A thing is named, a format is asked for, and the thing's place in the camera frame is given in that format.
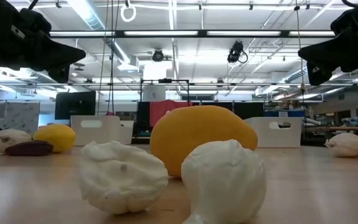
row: ceiling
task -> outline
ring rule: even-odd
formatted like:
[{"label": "ceiling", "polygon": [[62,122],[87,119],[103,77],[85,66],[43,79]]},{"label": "ceiling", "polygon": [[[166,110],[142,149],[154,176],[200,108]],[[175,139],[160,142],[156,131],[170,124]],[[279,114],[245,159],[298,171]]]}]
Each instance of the ceiling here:
[{"label": "ceiling", "polygon": [[[17,8],[28,7],[29,1],[8,0]],[[111,1],[89,0],[92,2],[94,12],[99,16],[108,29],[117,27],[117,30],[170,30],[170,16],[168,0],[138,0],[131,1],[136,7],[136,17],[131,22],[124,22],[119,14],[120,7],[106,7]],[[202,6],[216,6],[214,9],[189,9],[177,10],[173,17],[174,29],[200,30],[200,29],[280,29],[297,30],[298,20],[296,13],[291,10],[295,6],[295,0],[253,0],[254,9],[236,9],[241,6],[249,7],[249,1],[234,0],[201,0]],[[299,10],[299,27],[308,30],[329,30],[333,20],[340,16],[347,7],[341,1],[310,0],[311,9],[306,10],[306,1],[297,0],[302,8]],[[199,0],[177,0],[177,7],[198,7]],[[327,10],[325,5],[333,3]],[[55,1],[40,0],[35,10],[41,12],[51,23],[53,30],[90,30],[78,13],[65,1],[60,1],[63,6],[58,9]],[[164,7],[164,9],[151,9],[151,7]],[[111,13],[113,11],[114,24],[112,26]],[[125,11],[126,17],[131,17],[131,10]],[[189,79],[193,82],[216,82],[223,78],[225,82],[279,82],[296,68],[301,67],[300,58],[297,56],[299,49],[298,39],[233,39],[233,38],[177,38],[178,50],[178,74],[176,78]],[[229,49],[236,40],[241,40],[247,48],[249,61],[234,68],[227,64]],[[301,46],[307,46],[323,42],[327,39],[301,39]],[[93,81],[109,82],[111,75],[111,61],[109,56],[111,49],[101,39],[56,39],[63,44],[79,47],[88,54],[80,61],[85,64],[84,71],[77,72],[73,82],[84,82],[87,78]],[[155,49],[162,49],[163,53],[172,56],[173,43],[171,38],[143,38],[143,39],[117,39],[117,44],[126,55],[138,56],[141,66],[153,63],[151,54]],[[174,78],[172,63],[169,62],[167,77]],[[120,63],[114,61],[114,81],[133,82],[139,81],[137,72],[122,72],[117,69]],[[197,89],[209,89],[211,87],[199,86]],[[237,90],[254,90],[257,86],[242,86]]]}]

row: security camera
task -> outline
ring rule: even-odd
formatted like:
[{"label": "security camera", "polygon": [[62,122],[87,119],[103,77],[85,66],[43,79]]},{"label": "security camera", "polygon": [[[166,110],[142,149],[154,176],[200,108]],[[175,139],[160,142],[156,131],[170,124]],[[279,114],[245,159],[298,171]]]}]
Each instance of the security camera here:
[{"label": "security camera", "polygon": [[[245,55],[246,60],[240,61],[240,58]],[[229,63],[246,63],[248,61],[248,55],[244,52],[244,46],[242,41],[236,41],[232,48],[230,49],[229,55],[227,56],[227,62]]]},{"label": "security camera", "polygon": [[152,58],[154,62],[161,62],[164,60],[164,54],[162,53],[162,50],[155,50]]}]

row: black metal frame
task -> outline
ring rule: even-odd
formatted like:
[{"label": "black metal frame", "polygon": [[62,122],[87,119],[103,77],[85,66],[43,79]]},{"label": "black metal frame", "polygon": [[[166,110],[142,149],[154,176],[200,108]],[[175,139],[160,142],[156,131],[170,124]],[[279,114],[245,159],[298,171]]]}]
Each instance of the black metal frame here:
[{"label": "black metal frame", "polygon": [[144,80],[144,79],[140,79],[140,102],[142,102],[143,100],[143,83],[144,82],[151,82],[151,84],[153,84],[153,82],[158,82],[158,83],[172,83],[172,82],[185,82],[187,84],[187,106],[190,106],[190,81],[189,80],[172,80],[172,79],[161,79],[161,80]]},{"label": "black metal frame", "polygon": [[[54,35],[53,32],[68,34],[71,32],[89,32],[89,33],[98,33],[100,35],[81,35],[81,34],[72,34],[72,35]],[[54,39],[101,39],[101,38],[291,38],[297,39],[298,35],[290,35],[291,31],[296,32],[296,30],[106,30],[108,33],[114,33],[115,35],[104,35],[104,31],[100,30],[54,30],[51,31],[51,38]],[[196,35],[125,35],[125,32],[170,32],[170,31],[197,31]],[[271,32],[278,31],[280,35],[208,35],[209,31],[223,31],[223,32]],[[312,31],[312,32],[332,32],[331,30],[301,30],[301,31]],[[302,38],[329,38],[332,39],[333,35],[302,35]]]}]

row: computer monitor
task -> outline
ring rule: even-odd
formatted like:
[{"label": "computer monitor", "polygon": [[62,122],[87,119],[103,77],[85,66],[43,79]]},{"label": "computer monitor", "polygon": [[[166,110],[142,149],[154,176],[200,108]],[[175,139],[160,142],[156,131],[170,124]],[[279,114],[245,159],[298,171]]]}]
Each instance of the computer monitor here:
[{"label": "computer monitor", "polygon": [[94,115],[96,92],[58,93],[55,119],[70,119],[71,115]]}]

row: blue container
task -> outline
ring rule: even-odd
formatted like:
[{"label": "blue container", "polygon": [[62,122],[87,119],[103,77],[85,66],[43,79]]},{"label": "blue container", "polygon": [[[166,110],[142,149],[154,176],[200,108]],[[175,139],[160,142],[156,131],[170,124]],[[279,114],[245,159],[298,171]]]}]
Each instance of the blue container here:
[{"label": "blue container", "polygon": [[305,113],[303,110],[278,110],[278,111],[265,111],[265,116],[269,117],[289,117],[289,118],[299,118],[304,117]]}]

